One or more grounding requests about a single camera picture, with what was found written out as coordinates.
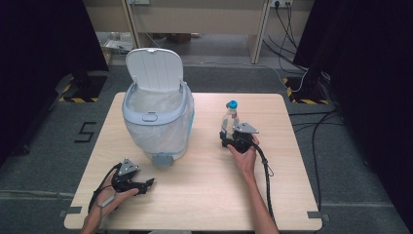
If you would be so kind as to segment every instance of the bottle cap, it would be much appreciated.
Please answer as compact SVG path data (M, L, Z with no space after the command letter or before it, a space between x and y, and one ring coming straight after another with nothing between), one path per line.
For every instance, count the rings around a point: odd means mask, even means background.
M230 109L237 109L238 103L236 100L231 100L230 102L228 102L227 107Z

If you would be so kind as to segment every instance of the person's right hand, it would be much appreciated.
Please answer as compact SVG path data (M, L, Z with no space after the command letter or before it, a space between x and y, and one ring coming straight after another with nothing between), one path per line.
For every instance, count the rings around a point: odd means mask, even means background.
M258 145L259 141L255 135L252 135L252 141ZM227 148L234 155L237 167L240 172L243 174L245 179L254 178L254 168L255 168L255 159L256 159L256 149L254 146L250 148L245 153L240 153L237 151L234 146L231 144L227 145Z

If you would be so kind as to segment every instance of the trash can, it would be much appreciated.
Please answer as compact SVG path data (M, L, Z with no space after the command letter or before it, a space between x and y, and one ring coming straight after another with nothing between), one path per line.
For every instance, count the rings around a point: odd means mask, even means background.
M184 155L194 120L182 60L173 51L143 48L130 51L126 63L133 80L122 105L127 129L154 166L171 166Z

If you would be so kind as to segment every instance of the open lid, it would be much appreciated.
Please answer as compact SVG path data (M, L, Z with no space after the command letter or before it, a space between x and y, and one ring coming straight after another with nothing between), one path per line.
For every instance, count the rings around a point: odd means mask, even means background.
M182 60L175 52L158 48L136 49L126 59L131 78L140 90L172 92L183 80Z

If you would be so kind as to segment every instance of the plastic bottle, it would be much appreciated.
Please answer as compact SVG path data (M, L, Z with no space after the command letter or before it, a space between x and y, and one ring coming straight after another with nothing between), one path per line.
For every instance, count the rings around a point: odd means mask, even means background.
M231 100L227 103L227 113L222 117L221 134L227 138L233 138L234 126L240 124L240 118L237 115L238 103Z

